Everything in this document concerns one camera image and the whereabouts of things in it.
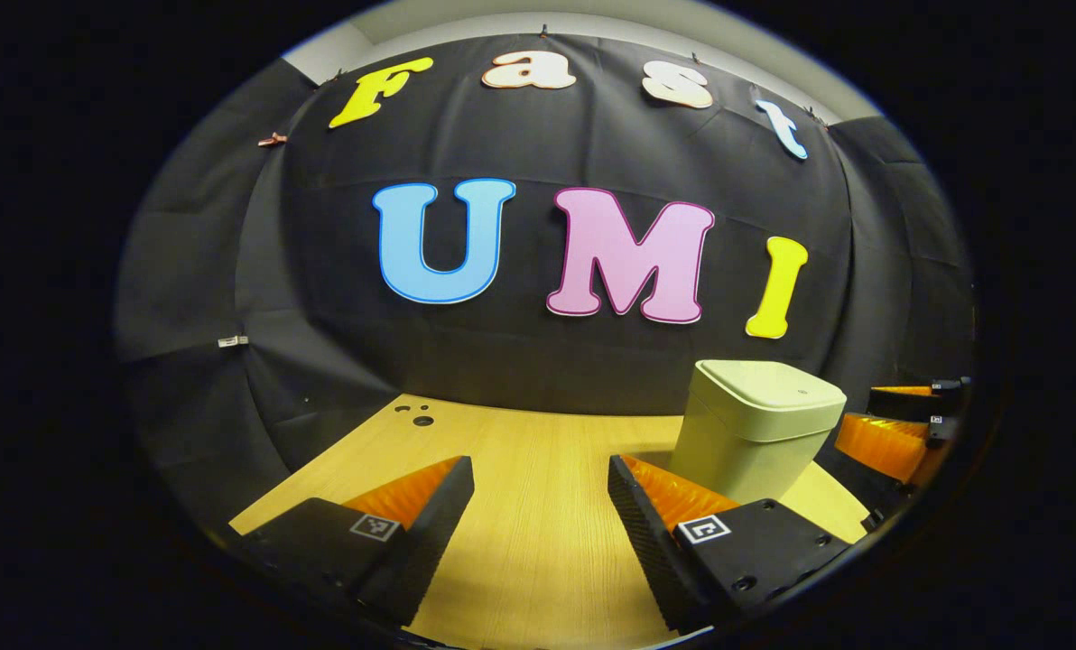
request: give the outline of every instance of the white wall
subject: white wall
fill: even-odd
[[[595,11],[613,11],[640,17],[641,14],[646,14],[642,19],[648,22],[653,22],[650,16],[664,16],[660,24],[688,29],[691,33],[706,33],[719,38],[724,46],[716,47],[696,38],[683,37],[677,31],[667,31],[640,22],[567,12],[476,15],[400,33],[399,25],[401,29],[406,29],[405,25],[427,25],[430,20],[447,16],[448,11],[456,12],[456,9],[449,9],[445,1],[422,4],[422,0],[398,0],[396,3],[383,4],[353,19],[341,22],[318,37],[303,42],[291,53],[286,53],[285,58],[314,82],[324,82],[334,76],[339,69],[353,70],[439,42],[493,37],[500,33],[537,33],[546,24],[551,33],[613,38],[618,41],[637,42],[688,58],[691,53],[695,53],[704,66],[730,71],[782,95],[798,105],[813,108],[816,115],[827,124],[860,116],[880,115],[880,111],[864,98],[863,94],[824,69],[815,59],[732,14],[690,0],[657,0],[657,4],[662,8],[654,14],[646,10],[646,3],[628,1],[629,3],[622,4],[621,9],[617,9],[618,5],[615,9],[604,8],[605,3],[587,3],[587,5]],[[413,13],[414,9],[419,9],[419,4],[422,4],[422,12],[425,13]],[[433,8],[429,11],[434,13],[426,12],[427,8]],[[465,13],[472,13],[472,10],[469,9]],[[696,19],[697,14],[703,14],[704,19]]]

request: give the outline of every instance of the container lid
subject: container lid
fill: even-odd
[[[785,363],[709,359],[695,366],[740,401],[768,411],[847,401],[847,395],[838,386]]]

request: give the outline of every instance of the wooden table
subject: wooden table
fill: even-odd
[[[410,410],[395,411],[402,405]],[[423,415],[435,422],[415,425]],[[665,468],[681,421],[401,395],[229,525],[244,535],[305,498],[346,501],[463,454],[473,461],[475,494],[407,630],[471,650],[656,645],[677,634],[659,616],[609,500],[608,457],[628,453]],[[844,541],[864,535],[866,509],[818,465],[778,500]]]

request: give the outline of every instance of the white box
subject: white box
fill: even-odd
[[[784,363],[694,366],[670,472],[740,505],[782,497],[838,423],[847,395]]]

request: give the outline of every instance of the blue letter u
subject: blue letter u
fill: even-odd
[[[456,303],[483,293],[497,273],[501,203],[513,193],[513,183],[498,178],[475,178],[456,185],[454,196],[467,206],[467,256],[454,271],[436,271],[423,258],[426,206],[438,198],[438,188],[407,182],[374,194],[373,207],[381,213],[378,253],[385,283],[406,299],[430,305]]]

